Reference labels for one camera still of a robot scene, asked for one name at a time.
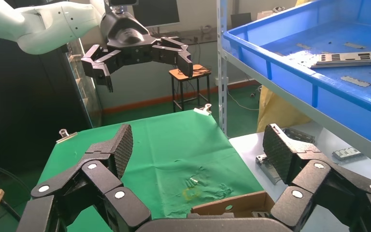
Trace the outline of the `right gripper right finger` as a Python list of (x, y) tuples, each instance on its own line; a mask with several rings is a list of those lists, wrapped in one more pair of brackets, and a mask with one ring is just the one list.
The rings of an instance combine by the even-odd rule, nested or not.
[(371, 232), (371, 179), (339, 166), (315, 145), (265, 127), (263, 149), (287, 185), (271, 217), (300, 231), (316, 206), (329, 210), (351, 232)]

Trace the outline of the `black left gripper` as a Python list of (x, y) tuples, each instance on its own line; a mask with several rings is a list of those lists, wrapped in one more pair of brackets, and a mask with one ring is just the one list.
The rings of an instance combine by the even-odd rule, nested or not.
[(106, 47), (95, 44), (81, 58), (85, 75), (97, 85), (106, 86), (111, 93), (112, 73), (125, 65), (151, 61), (174, 65), (192, 77), (191, 54), (179, 37), (156, 39), (130, 13), (113, 9), (107, 3), (103, 8), (100, 32)]

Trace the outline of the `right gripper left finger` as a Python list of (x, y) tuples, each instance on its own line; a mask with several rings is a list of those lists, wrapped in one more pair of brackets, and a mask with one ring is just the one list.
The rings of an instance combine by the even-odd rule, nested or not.
[(33, 188), (17, 230), (65, 232), (89, 207), (114, 232), (138, 230), (151, 220), (151, 212), (122, 182), (132, 150), (129, 124), (112, 139), (92, 144), (76, 165)]

